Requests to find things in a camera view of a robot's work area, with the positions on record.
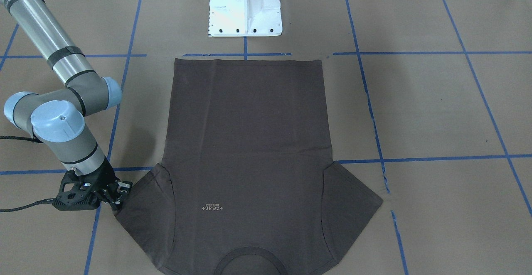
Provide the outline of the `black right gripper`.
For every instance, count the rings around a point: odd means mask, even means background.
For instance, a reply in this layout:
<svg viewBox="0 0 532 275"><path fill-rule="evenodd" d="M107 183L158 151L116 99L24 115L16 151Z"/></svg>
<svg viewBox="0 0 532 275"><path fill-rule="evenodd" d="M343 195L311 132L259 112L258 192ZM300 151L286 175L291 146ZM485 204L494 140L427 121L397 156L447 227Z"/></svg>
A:
<svg viewBox="0 0 532 275"><path fill-rule="evenodd" d="M101 203L110 205L113 211L122 209L122 201L133 186L132 182L120 182L108 160L87 175L76 175L68 170L53 200L53 207L60 211L85 211L98 209Z"/></svg>

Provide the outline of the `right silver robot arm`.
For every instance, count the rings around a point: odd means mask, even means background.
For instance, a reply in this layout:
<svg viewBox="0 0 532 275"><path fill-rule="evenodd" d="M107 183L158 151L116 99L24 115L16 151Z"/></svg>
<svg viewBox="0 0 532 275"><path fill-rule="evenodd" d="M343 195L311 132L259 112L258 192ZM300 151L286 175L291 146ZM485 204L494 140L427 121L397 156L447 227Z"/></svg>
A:
<svg viewBox="0 0 532 275"><path fill-rule="evenodd" d="M93 70L45 0L1 0L1 4L64 84L50 93L16 93L5 102L6 118L27 132L31 141L47 145L65 167L55 197L15 211L42 204L60 211L81 211L97 209L101 203L119 211L132 183L115 175L85 117L118 106L121 86Z"/></svg>

